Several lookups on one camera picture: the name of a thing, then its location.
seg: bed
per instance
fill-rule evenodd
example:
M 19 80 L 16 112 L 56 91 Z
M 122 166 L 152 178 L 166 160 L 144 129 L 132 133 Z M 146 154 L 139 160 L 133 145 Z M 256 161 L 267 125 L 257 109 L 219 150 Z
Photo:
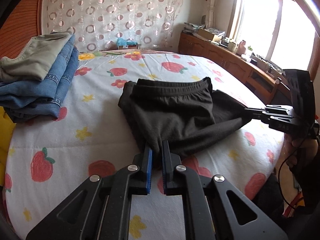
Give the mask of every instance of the bed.
M 248 107 L 264 107 L 241 82 L 206 58 L 124 50 L 86 53 L 79 59 L 59 118 L 17 124 L 12 136 L 5 204 L 22 239 L 88 176 L 111 175 L 139 153 L 117 106 L 125 82 L 194 82 L 208 76 L 213 89 Z M 171 67 L 162 67 L 163 62 Z M 273 171 L 282 144 L 283 133 L 252 120 L 183 163 L 204 176 L 223 174 L 252 199 Z M 132 199 L 129 239 L 185 239 L 183 221 L 181 197 L 163 195 L 161 171 L 153 171 L 151 194 Z

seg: metal screw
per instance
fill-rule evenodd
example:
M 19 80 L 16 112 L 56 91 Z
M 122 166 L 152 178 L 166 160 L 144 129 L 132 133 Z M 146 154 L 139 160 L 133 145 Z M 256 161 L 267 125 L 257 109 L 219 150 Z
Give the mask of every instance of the metal screw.
M 215 175 L 213 178 L 216 182 L 224 182 L 224 177 L 220 174 Z
M 90 181 L 91 182 L 97 182 L 100 179 L 100 176 L 97 174 L 91 175 L 90 176 Z
M 131 164 L 131 165 L 128 166 L 128 170 L 129 171 L 136 171 L 137 169 L 138 169 L 137 165 Z
M 176 167 L 176 170 L 177 171 L 185 171 L 187 168 L 184 166 L 184 165 L 178 165 L 177 167 Z

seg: wooden headboard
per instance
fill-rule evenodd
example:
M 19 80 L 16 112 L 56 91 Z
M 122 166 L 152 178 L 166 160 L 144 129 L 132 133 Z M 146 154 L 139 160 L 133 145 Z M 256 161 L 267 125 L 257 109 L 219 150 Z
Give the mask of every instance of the wooden headboard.
M 21 0 L 0 29 L 0 58 L 15 58 L 31 37 L 41 35 L 42 0 Z

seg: wooden desk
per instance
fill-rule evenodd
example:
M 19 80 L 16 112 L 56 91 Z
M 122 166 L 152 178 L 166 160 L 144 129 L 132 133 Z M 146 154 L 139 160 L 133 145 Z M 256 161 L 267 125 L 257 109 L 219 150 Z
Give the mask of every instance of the wooden desk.
M 278 84 L 274 79 L 257 66 L 242 60 L 240 56 L 223 47 L 181 33 L 178 52 L 212 60 L 253 91 L 264 104 L 269 104 L 276 93 Z

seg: yellow pillow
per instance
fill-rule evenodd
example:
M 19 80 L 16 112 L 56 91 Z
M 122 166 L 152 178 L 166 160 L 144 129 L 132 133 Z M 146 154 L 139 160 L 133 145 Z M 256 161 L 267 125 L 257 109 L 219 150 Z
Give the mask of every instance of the yellow pillow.
M 0 186 L 4 185 L 5 165 L 15 125 L 0 106 Z

